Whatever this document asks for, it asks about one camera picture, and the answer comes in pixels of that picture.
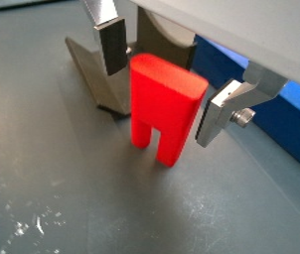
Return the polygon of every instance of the gray floor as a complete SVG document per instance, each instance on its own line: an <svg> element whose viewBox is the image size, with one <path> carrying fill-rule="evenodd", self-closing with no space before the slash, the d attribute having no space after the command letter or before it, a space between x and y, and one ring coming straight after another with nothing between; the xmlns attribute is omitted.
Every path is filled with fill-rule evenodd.
<svg viewBox="0 0 300 254"><path fill-rule="evenodd" d="M47 3L53 1L55 0L0 0L0 9L37 3Z"/></svg>
<svg viewBox="0 0 300 254"><path fill-rule="evenodd" d="M95 109L66 36L97 49L77 2L0 12L0 254L299 254L298 162L255 125L201 148L196 122L162 167L158 133L136 149L129 120Z"/></svg>

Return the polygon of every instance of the blue panel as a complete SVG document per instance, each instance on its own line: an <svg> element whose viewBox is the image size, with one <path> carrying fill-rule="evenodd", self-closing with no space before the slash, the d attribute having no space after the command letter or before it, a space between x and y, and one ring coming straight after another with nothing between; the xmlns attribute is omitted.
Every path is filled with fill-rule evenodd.
<svg viewBox="0 0 300 254"><path fill-rule="evenodd" d="M196 37L199 43L193 62L195 71L220 88L241 76L248 60L227 48ZM278 97L255 106L253 122L300 162L300 85L290 81Z"/></svg>

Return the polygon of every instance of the red plastic piece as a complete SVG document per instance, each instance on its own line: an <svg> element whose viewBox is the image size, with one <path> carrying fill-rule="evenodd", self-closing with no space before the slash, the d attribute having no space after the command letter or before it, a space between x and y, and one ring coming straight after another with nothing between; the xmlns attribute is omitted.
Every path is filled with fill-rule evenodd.
<svg viewBox="0 0 300 254"><path fill-rule="evenodd" d="M173 167L209 83L150 54L132 59L132 142L148 147L152 127L161 131L157 160Z"/></svg>

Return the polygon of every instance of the metal gripper jaw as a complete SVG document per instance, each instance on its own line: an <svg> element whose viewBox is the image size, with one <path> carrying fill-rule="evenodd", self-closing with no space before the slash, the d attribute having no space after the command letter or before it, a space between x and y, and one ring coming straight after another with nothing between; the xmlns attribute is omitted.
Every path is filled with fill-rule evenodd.
<svg viewBox="0 0 300 254"><path fill-rule="evenodd" d="M249 109L276 97L288 79L249 62L244 83L231 80L209 99L197 132L197 142L207 147L231 122L245 127L255 111Z"/></svg>

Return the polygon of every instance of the red block leg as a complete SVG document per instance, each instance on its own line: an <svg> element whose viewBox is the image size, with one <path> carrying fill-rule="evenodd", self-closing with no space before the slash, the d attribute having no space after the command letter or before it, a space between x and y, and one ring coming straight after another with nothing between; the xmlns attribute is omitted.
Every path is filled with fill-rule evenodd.
<svg viewBox="0 0 300 254"><path fill-rule="evenodd" d="M183 135L161 134L157 160L168 167L173 167L180 158L187 138Z"/></svg>
<svg viewBox="0 0 300 254"><path fill-rule="evenodd" d="M152 126L137 117L132 117L132 142L138 148L146 148L150 144Z"/></svg>

